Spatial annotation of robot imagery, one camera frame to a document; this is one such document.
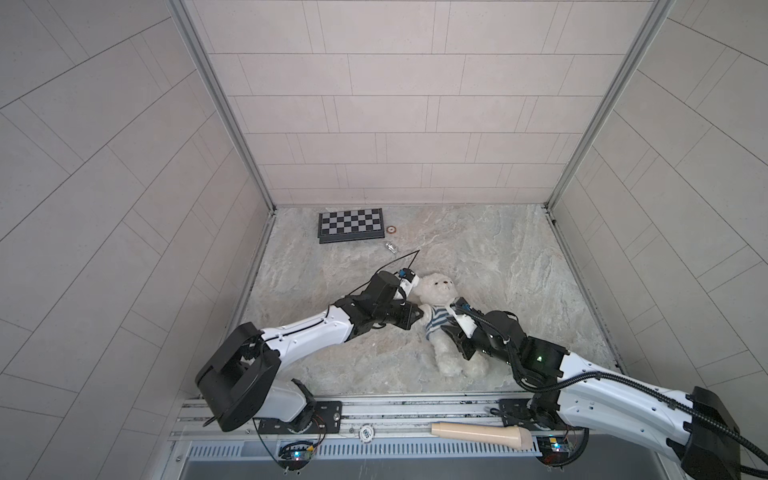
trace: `teddy bear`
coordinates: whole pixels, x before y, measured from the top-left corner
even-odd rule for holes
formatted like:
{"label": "teddy bear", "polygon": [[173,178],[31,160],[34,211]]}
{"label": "teddy bear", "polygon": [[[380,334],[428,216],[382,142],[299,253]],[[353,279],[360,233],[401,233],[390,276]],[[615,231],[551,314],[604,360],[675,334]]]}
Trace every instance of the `teddy bear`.
{"label": "teddy bear", "polygon": [[458,292],[448,276],[433,273],[420,279],[413,289],[424,312],[420,322],[426,328],[426,338],[435,348],[435,362],[444,376],[458,376],[462,371],[469,377],[479,378],[488,372],[488,359],[476,353],[470,360],[465,360],[451,337],[440,326],[450,320],[450,313],[445,308],[458,297]]}

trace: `chessboard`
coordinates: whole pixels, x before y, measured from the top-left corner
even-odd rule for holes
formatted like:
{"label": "chessboard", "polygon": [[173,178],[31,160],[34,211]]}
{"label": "chessboard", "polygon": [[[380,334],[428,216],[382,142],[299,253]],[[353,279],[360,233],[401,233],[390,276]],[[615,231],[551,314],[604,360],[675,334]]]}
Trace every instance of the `chessboard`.
{"label": "chessboard", "polygon": [[384,238],[382,209],[345,210],[319,214],[317,237],[320,243]]}

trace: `teddy bear head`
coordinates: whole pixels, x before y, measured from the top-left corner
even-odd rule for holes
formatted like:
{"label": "teddy bear head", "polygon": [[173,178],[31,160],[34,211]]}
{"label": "teddy bear head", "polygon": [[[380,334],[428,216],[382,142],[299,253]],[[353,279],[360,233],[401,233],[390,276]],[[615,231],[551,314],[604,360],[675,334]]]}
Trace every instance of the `teddy bear head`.
{"label": "teddy bear head", "polygon": [[422,277],[413,293],[429,305],[448,305],[458,296],[453,280],[442,273]]}

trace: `beige microphone-shaped object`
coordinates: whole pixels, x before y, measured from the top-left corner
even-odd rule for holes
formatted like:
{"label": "beige microphone-shaped object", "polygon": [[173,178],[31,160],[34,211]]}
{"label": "beige microphone-shaped object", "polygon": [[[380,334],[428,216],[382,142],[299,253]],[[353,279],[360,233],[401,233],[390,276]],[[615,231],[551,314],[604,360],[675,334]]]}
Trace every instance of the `beige microphone-shaped object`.
{"label": "beige microphone-shaped object", "polygon": [[533,437],[527,429],[517,426],[491,427],[468,423],[433,423],[432,434],[444,439],[469,440],[471,442],[506,445],[514,450],[533,449]]}

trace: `marble surface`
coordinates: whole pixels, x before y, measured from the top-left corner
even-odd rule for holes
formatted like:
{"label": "marble surface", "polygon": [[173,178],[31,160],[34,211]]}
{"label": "marble surface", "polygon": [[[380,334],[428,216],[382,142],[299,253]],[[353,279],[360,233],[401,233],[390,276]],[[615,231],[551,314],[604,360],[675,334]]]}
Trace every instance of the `marble surface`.
{"label": "marble surface", "polygon": [[[278,210],[243,321],[279,326],[324,310],[396,258],[385,247],[388,240],[399,255],[421,249],[414,271],[453,277],[473,307],[510,310],[528,335],[600,365],[615,364],[541,206],[386,207],[385,225],[395,225],[397,233],[319,245],[317,214],[336,210],[342,209]],[[387,326],[320,350],[279,377],[300,379],[317,395],[519,390],[505,363],[490,363],[481,379],[445,378],[423,329]]]}

